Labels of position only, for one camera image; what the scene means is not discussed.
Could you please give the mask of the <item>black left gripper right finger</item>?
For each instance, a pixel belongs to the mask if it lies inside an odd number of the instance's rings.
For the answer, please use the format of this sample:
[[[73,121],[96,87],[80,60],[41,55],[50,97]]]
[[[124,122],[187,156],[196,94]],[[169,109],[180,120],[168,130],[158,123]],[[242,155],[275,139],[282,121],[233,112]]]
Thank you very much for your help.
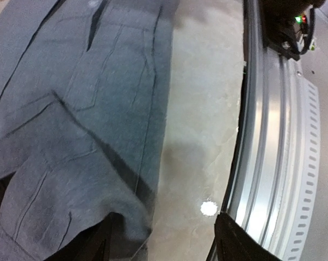
[[[227,213],[214,224],[215,237],[207,260],[266,261],[278,258],[255,242]]]

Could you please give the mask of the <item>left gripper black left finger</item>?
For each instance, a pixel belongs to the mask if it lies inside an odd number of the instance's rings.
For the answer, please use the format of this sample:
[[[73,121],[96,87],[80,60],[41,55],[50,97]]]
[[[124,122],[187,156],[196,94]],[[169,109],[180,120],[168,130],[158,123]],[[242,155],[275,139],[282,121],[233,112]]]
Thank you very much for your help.
[[[113,230],[123,216],[110,213],[97,225],[80,232],[70,243],[46,261],[109,260]]]

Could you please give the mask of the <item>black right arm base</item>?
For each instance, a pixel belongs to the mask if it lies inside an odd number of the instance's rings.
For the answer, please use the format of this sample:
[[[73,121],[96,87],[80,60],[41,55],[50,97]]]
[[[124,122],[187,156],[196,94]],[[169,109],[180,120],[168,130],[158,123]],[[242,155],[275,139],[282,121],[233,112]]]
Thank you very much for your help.
[[[310,50],[315,10],[324,1],[260,1],[265,45],[295,61]]]

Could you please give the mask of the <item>grey garment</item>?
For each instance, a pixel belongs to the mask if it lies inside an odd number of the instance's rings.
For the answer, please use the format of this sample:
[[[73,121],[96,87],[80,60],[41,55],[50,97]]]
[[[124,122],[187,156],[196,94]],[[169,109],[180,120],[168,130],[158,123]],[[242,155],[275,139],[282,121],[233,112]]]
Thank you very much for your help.
[[[146,260],[177,1],[9,1],[0,13],[0,260],[46,260],[110,213]]]

